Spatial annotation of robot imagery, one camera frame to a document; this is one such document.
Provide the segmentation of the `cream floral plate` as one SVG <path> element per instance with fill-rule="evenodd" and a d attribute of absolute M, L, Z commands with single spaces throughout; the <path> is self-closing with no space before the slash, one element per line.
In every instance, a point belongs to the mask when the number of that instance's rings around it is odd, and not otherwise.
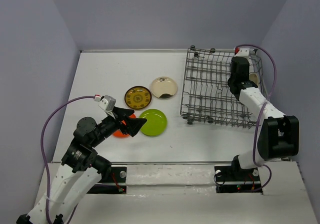
<path fill-rule="evenodd" d="M 259 77 L 256 73 L 250 73 L 249 80 L 254 82 L 257 86 L 259 85 Z"/>

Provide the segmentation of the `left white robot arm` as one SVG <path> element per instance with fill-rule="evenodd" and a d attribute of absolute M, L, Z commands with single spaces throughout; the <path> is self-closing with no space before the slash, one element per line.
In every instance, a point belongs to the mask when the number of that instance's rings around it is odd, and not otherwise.
<path fill-rule="evenodd" d="M 132 109 L 115 107 L 101 123 L 92 117 L 80 119 L 55 177 L 47 181 L 46 193 L 29 213 L 18 217 L 17 223 L 69 223 L 87 192 L 110 177 L 112 164 L 98 155 L 95 147 L 117 130 L 134 137 L 147 122 L 132 118 L 133 113 Z"/>

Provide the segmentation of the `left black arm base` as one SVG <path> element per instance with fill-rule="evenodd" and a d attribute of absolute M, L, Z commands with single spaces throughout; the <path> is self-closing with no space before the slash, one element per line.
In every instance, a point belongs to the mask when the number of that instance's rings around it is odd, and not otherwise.
<path fill-rule="evenodd" d="M 104 175 L 87 194 L 126 194 L 126 166 L 112 166 L 111 172 Z"/>

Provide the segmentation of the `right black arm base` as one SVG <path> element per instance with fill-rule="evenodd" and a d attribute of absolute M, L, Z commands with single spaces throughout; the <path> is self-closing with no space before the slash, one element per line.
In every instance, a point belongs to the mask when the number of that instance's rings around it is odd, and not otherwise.
<path fill-rule="evenodd" d="M 217 193 L 262 193 L 262 184 L 257 168 L 241 169 L 238 156 L 230 165 L 214 167 L 213 181 Z"/>

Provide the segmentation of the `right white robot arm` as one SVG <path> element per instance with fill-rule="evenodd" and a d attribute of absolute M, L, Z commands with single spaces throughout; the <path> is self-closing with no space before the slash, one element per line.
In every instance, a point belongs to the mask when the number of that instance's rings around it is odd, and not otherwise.
<path fill-rule="evenodd" d="M 249 79 L 248 59 L 233 57 L 230 70 L 227 83 L 231 93 L 257 118 L 252 151 L 235 156 L 230 167 L 231 176 L 241 180 L 248 169 L 298 154 L 299 121 L 278 110 Z"/>

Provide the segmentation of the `orange plate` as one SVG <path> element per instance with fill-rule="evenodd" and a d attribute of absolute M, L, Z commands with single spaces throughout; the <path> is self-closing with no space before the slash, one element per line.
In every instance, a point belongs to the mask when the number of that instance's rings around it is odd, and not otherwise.
<path fill-rule="evenodd" d="M 132 114 L 132 115 L 130 115 L 129 116 L 130 118 L 136 118 L 136 115 L 135 114 Z M 127 137 L 129 137 L 129 134 L 123 134 L 122 132 L 121 132 L 121 130 L 117 130 L 116 132 L 114 132 L 113 134 L 112 134 L 114 137 L 116 137 L 116 138 L 127 138 Z"/>

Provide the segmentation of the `white foam strip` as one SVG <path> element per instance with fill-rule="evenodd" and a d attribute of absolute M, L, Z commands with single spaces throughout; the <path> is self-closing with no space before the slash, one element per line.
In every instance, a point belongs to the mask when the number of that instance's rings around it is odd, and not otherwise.
<path fill-rule="evenodd" d="M 215 166 L 208 164 L 129 165 L 125 183 L 134 185 L 211 186 L 215 185 Z"/>

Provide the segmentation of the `green plate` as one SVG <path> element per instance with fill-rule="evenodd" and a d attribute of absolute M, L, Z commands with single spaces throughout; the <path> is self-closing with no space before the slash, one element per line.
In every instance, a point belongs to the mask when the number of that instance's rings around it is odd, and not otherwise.
<path fill-rule="evenodd" d="M 167 117 L 161 110 L 145 110 L 140 114 L 139 118 L 146 120 L 146 123 L 140 129 L 141 133 L 146 136 L 161 135 L 167 128 Z"/>

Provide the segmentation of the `cream plate with dark spot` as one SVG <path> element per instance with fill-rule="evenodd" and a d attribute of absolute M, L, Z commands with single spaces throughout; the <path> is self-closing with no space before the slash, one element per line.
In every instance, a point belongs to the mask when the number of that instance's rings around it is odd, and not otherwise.
<path fill-rule="evenodd" d="M 177 93 L 178 85 L 172 78 L 161 76 L 152 81 L 150 91 L 156 98 L 168 99 Z"/>

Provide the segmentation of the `brown yellow patterned plate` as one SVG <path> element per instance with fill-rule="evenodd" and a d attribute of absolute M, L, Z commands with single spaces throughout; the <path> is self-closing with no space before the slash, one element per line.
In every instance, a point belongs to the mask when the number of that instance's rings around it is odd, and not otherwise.
<path fill-rule="evenodd" d="M 151 91 L 144 86 L 133 86 L 124 96 L 126 105 L 134 110 L 146 108 L 152 101 Z"/>

